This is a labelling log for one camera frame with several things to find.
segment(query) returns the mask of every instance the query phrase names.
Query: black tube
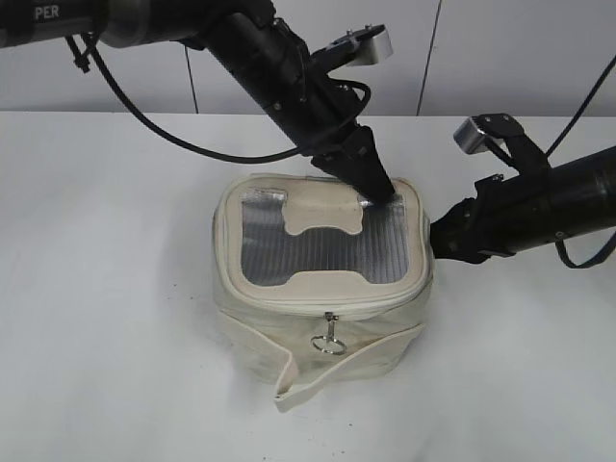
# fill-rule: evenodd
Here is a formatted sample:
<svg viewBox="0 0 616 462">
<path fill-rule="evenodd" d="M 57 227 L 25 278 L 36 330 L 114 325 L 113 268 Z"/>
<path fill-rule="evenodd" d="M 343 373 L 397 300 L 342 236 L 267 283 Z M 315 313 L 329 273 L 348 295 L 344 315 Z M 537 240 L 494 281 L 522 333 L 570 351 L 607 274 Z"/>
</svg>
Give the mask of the black tube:
<svg viewBox="0 0 616 462">
<path fill-rule="evenodd" d="M 337 126 L 359 103 L 352 89 L 313 66 L 306 44 L 282 19 L 258 27 L 244 14 L 231 14 L 203 37 L 203 45 L 295 144 Z"/>
<path fill-rule="evenodd" d="M 0 48 L 95 30 L 97 0 L 0 0 Z"/>
<path fill-rule="evenodd" d="M 616 226 L 616 147 L 537 177 L 513 178 L 495 193 L 486 203 L 485 229 L 512 253 Z"/>
<path fill-rule="evenodd" d="M 482 263 L 616 226 L 616 146 L 541 173 L 478 182 L 435 222 L 437 258 Z"/>
<path fill-rule="evenodd" d="M 207 34 L 226 16 L 243 13 L 255 24 L 273 20 L 270 0 L 101 0 L 109 20 L 102 40 L 117 48 Z"/>
</svg>

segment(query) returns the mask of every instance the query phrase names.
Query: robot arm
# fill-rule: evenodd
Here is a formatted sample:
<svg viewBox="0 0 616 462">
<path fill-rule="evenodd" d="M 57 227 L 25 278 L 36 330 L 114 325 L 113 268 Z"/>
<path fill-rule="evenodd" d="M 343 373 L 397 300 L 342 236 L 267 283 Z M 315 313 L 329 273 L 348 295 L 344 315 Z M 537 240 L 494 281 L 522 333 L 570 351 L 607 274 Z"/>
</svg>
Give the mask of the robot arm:
<svg viewBox="0 0 616 462">
<path fill-rule="evenodd" d="M 0 47 L 90 33 L 113 47 L 178 40 L 208 49 L 312 164 L 349 183 L 375 203 L 394 193 L 372 130 L 354 117 L 354 89 L 330 79 L 350 62 L 372 64 L 391 48 L 378 46 L 384 27 L 349 33 L 311 55 L 270 0 L 0 0 Z"/>
<path fill-rule="evenodd" d="M 295 144 L 313 146 L 303 154 L 312 156 L 314 166 L 374 203 L 394 194 L 372 130 L 355 121 L 361 101 L 351 86 L 327 75 L 391 54 L 383 26 L 348 33 L 311 55 L 275 17 L 270 0 L 0 0 L 0 48 L 79 34 L 114 47 L 178 40 L 209 49 Z M 604 74 L 614 65 L 616 58 Z M 327 139 L 315 144 L 323 133 Z M 576 268 L 563 241 L 616 225 L 615 148 L 552 168 L 510 115 L 474 117 L 455 138 L 469 154 L 491 150 L 520 175 L 476 182 L 476 199 L 465 199 L 435 222 L 437 258 L 477 264 L 556 243 L 561 259 Z M 615 248 L 616 235 L 580 267 L 600 263 Z"/>
</svg>

